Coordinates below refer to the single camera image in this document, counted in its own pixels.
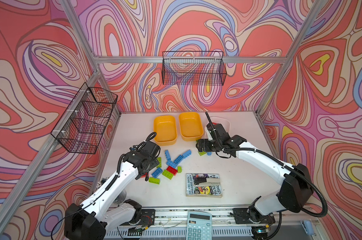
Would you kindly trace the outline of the red lego brick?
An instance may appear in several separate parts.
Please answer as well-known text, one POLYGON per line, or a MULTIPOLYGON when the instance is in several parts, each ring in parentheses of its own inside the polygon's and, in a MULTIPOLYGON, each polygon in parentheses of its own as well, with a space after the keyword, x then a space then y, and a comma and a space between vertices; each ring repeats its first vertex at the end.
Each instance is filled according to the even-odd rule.
POLYGON ((167 169, 166 169, 168 172, 170 172, 171 174, 173 174, 174 176, 178 173, 178 170, 171 167, 171 166, 168 166, 167 169))

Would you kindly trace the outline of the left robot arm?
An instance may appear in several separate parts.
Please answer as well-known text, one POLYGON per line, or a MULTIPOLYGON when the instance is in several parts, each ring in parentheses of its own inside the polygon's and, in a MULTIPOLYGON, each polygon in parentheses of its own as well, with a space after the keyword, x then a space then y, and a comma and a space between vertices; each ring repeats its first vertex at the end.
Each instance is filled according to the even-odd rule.
POLYGON ((69 240, 102 240, 106 233, 127 223, 138 225, 139 231, 152 225, 152 217, 142 213, 142 206, 134 200, 124 200, 114 210, 109 208, 130 182, 141 177, 148 180, 149 172, 158 166, 160 146, 153 142, 156 135, 152 132, 145 141, 122 154, 114 174, 80 205, 71 204, 62 220, 51 230, 50 237, 60 224, 63 224, 63 234, 69 240))

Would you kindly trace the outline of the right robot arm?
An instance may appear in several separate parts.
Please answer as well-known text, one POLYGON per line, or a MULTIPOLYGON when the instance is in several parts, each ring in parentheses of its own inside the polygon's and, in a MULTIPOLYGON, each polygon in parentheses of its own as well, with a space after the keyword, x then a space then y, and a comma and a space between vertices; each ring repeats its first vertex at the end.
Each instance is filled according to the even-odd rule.
POLYGON ((292 165, 256 148, 247 139, 230 134, 222 124, 214 123, 207 116, 208 138, 198 140, 199 152, 213 152, 223 159, 231 157, 245 161, 256 167, 280 185, 280 189, 267 196, 259 196, 249 206, 246 216, 253 223, 259 223, 271 213, 290 211, 304 212, 312 217, 323 218, 328 213, 328 204, 320 189, 312 182, 309 170, 302 164, 292 165), (313 194, 320 199, 319 213, 305 209, 313 194))

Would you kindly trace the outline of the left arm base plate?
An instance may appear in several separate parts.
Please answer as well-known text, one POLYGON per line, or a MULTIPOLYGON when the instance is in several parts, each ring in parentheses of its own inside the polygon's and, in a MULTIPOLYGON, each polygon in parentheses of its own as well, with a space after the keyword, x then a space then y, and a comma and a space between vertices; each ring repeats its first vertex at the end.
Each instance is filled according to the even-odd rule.
POLYGON ((150 227, 155 222, 155 209, 143 209, 129 222, 132 226, 150 227))

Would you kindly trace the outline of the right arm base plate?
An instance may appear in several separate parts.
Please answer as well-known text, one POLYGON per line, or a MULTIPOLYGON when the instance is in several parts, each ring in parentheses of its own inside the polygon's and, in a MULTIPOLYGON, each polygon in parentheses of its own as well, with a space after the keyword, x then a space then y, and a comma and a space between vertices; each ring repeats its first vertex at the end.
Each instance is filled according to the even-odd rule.
POLYGON ((231 216, 235 218, 236 224, 272 225, 276 222, 273 214, 264 216, 254 208, 233 208, 231 216))

